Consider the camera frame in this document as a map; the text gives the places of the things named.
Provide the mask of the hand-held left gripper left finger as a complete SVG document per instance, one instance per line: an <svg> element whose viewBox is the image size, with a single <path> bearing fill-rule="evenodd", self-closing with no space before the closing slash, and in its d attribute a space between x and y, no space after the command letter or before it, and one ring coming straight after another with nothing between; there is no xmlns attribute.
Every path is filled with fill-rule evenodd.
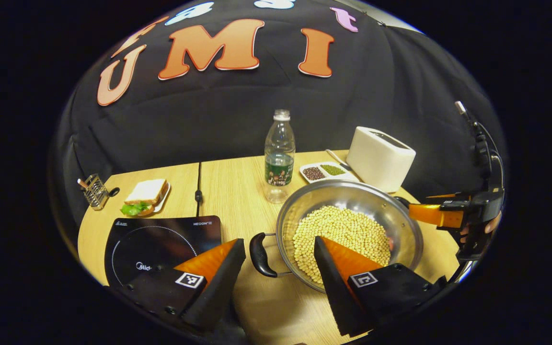
<svg viewBox="0 0 552 345"><path fill-rule="evenodd" d="M245 258L244 240L238 238L175 267L142 273L117 290L166 324L211 331L230 303Z"/></svg>

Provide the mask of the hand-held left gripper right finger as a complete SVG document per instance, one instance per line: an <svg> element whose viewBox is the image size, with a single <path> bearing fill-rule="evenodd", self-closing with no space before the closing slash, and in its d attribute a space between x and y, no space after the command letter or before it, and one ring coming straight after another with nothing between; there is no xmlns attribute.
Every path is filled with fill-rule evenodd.
<svg viewBox="0 0 552 345"><path fill-rule="evenodd" d="M407 319L447 285L402 264L381 266L333 240L316 236L314 257L341 335L358 336Z"/></svg>

